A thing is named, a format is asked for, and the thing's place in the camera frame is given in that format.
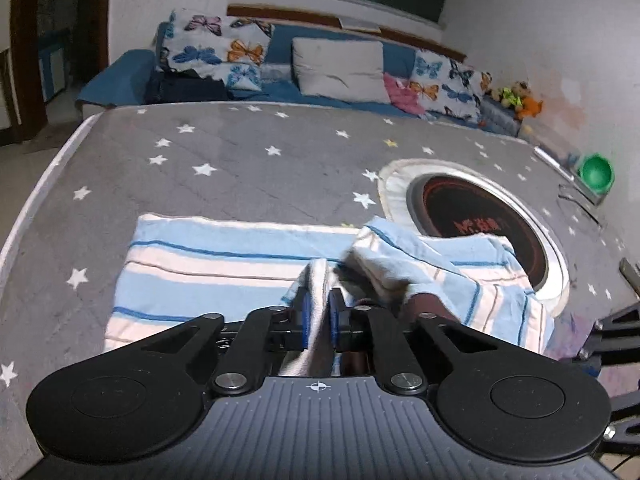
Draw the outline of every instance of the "doorway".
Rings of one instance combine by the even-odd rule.
[[[22,121],[14,141],[32,139],[47,124],[56,126],[58,137],[73,132],[81,118],[75,108],[79,89],[109,63],[108,12],[109,0],[11,0],[12,68]]]

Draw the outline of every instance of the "white wall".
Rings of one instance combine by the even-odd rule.
[[[359,4],[356,0],[110,0],[109,59],[111,62],[130,48],[150,48],[158,24],[168,19],[173,8],[187,7],[226,14],[228,4],[281,6],[340,14],[385,27],[440,41],[441,30],[426,20],[412,19],[401,12]]]
[[[9,33],[9,16],[11,0],[0,0],[0,51],[8,49],[11,45],[11,35]],[[0,128],[7,128],[11,124],[6,105],[2,98],[2,87],[0,86]]]
[[[612,160],[602,208],[640,256],[640,0],[447,0],[443,43],[494,74],[529,80],[540,118]]]

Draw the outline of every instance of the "gray mattress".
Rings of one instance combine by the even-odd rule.
[[[595,319],[636,301],[617,271],[622,241],[594,223],[581,222],[573,226],[575,234],[569,232],[572,211],[557,198],[566,181],[532,160],[531,146],[421,120],[393,118],[388,124],[354,110],[252,105],[260,110],[229,103],[110,110],[81,126],[47,170],[0,259],[0,362],[14,362],[17,374],[9,387],[0,382],[0,478],[16,478],[40,456],[24,419],[31,389],[57,368],[101,352],[116,279],[136,219],[145,212],[361,226],[384,216],[375,183],[362,173],[400,158],[429,158],[422,151],[427,146],[434,158],[479,171],[534,211],[551,213],[538,214],[572,278],[550,343],[554,356],[575,352],[580,331],[584,336]],[[180,132],[183,124],[193,131]],[[170,145],[157,148],[163,138]],[[388,147],[386,139],[398,146]],[[269,156],[270,146],[281,155]],[[166,160],[150,164],[158,155]],[[217,171],[194,174],[193,166],[205,163]],[[83,186],[91,193],[74,200]],[[369,193],[376,204],[364,209],[353,192]],[[88,279],[76,290],[67,283],[73,269],[86,269]],[[610,393],[635,389],[637,367],[603,377]]]

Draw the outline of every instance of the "stuffed toy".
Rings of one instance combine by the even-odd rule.
[[[542,101],[538,102],[531,96],[531,89],[524,81],[515,82],[511,88],[492,90],[491,98],[505,108],[513,108],[519,121],[526,116],[535,117],[542,110]]]

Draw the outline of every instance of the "white pillow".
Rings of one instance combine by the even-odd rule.
[[[293,38],[293,68],[304,95],[390,103],[379,41]]]

